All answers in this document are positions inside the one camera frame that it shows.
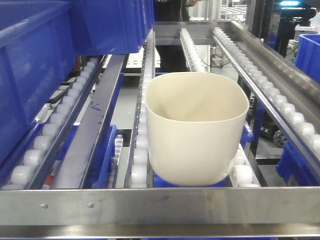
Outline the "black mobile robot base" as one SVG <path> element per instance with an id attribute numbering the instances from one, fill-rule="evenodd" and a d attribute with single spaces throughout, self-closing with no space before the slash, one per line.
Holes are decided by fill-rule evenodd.
<path id="1" fill-rule="evenodd" d="M 263 114 L 260 136 L 272 141 L 278 148 L 283 148 L 287 141 L 285 135 L 266 112 Z"/>

